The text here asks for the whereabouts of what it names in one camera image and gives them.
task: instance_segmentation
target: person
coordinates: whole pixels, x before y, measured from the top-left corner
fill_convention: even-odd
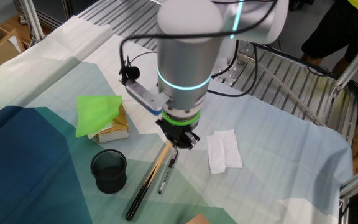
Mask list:
[[[333,74],[340,75],[358,54],[358,0],[336,0],[302,45],[302,60],[320,65],[323,58],[348,46]]]

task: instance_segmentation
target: black cable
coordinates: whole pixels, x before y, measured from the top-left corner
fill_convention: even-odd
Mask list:
[[[144,52],[144,53],[141,53],[140,55],[138,55],[138,56],[136,56],[134,59],[132,59],[129,63],[132,63],[132,62],[134,62],[134,60],[136,60],[138,57],[140,57],[140,56],[143,56],[143,55],[145,55],[145,54],[150,54],[150,53],[157,53],[157,52]]]
[[[254,73],[254,80],[252,81],[251,86],[249,87],[249,89],[241,94],[238,95],[231,95],[231,94],[225,94],[225,93],[220,93],[220,92],[216,92],[213,90],[207,90],[208,93],[212,93],[215,95],[219,95],[219,96],[226,96],[226,97],[241,97],[241,96],[245,96],[246,94],[248,94],[255,86],[256,84],[256,79],[257,79],[257,74],[258,74],[258,53],[257,53],[257,48],[254,44],[252,44],[254,46],[254,52],[255,52],[255,73]]]
[[[307,69],[308,69],[309,72],[311,72],[313,75],[320,76],[320,77],[326,77],[326,76],[327,76],[327,75],[324,75],[324,74],[315,73],[314,71],[311,70],[311,67],[310,67],[310,66],[307,66]]]
[[[229,35],[236,35],[241,34],[243,32],[247,32],[249,30],[252,30],[259,26],[261,23],[263,23],[264,20],[270,15],[270,13],[273,11],[274,7],[277,5],[278,0],[273,0],[273,4],[270,6],[266,14],[256,23],[247,26],[242,29],[238,29],[236,31],[225,31],[225,32],[215,32],[215,33],[205,33],[205,34],[142,34],[142,35],[133,35],[126,37],[119,46],[119,55],[120,55],[120,61],[121,61],[121,71],[120,74],[122,74],[122,82],[125,83],[128,79],[127,74],[125,73],[125,60],[124,60],[124,44],[127,41],[135,40],[135,39],[148,39],[148,38],[158,38],[158,39],[195,39],[195,38],[207,38],[207,37],[225,37]]]
[[[280,38],[277,38],[277,42],[278,42],[278,48],[280,49],[281,51],[281,43],[280,43]]]
[[[240,41],[239,40],[236,40],[236,49],[234,50],[234,56],[233,56],[233,59],[231,60],[231,63],[229,66],[227,66],[227,68],[217,74],[214,74],[214,75],[211,75],[211,78],[215,78],[215,77],[218,77],[220,75],[222,75],[223,73],[226,73],[227,71],[230,70],[230,68],[234,65],[234,62],[236,61],[236,58],[237,58],[237,53],[239,51],[239,45],[240,45]]]
[[[240,2],[272,2],[274,0],[245,0],[245,1],[235,1],[235,2],[219,2],[219,1],[212,1],[214,4],[237,4]]]

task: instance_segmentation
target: table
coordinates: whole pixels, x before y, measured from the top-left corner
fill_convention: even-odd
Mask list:
[[[0,223],[126,223],[163,138],[156,117],[119,83],[120,41],[109,27],[74,17],[0,67]],[[130,58],[145,51],[125,47]],[[151,88],[155,55],[136,65],[139,82]],[[209,86],[238,93],[216,80]],[[130,138],[75,138],[81,95],[122,95]],[[226,129],[236,132],[243,168],[211,175],[205,139]],[[213,95],[195,131],[201,141],[180,151],[162,195],[158,174],[132,222],[186,223],[202,212],[210,223],[337,223],[339,186],[352,176],[350,146],[337,132],[254,96]],[[128,182],[114,195],[101,193],[90,172],[92,157],[108,148],[128,161]]]

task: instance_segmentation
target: white tissue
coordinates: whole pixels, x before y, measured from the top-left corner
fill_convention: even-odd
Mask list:
[[[223,142],[224,147],[224,162],[226,167],[242,168],[239,148],[237,146],[236,135],[234,130],[228,131],[214,131],[214,136]]]
[[[206,143],[211,173],[220,174],[224,172],[226,166],[224,163],[224,148],[221,140],[216,136],[207,136]]]
[[[212,174],[225,171],[226,167],[242,168],[234,130],[215,131],[206,137],[209,166]]]

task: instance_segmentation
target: black cup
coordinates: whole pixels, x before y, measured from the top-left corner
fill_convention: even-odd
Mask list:
[[[98,189],[107,194],[120,191],[127,182],[125,156],[114,149],[103,150],[91,162],[91,172]]]

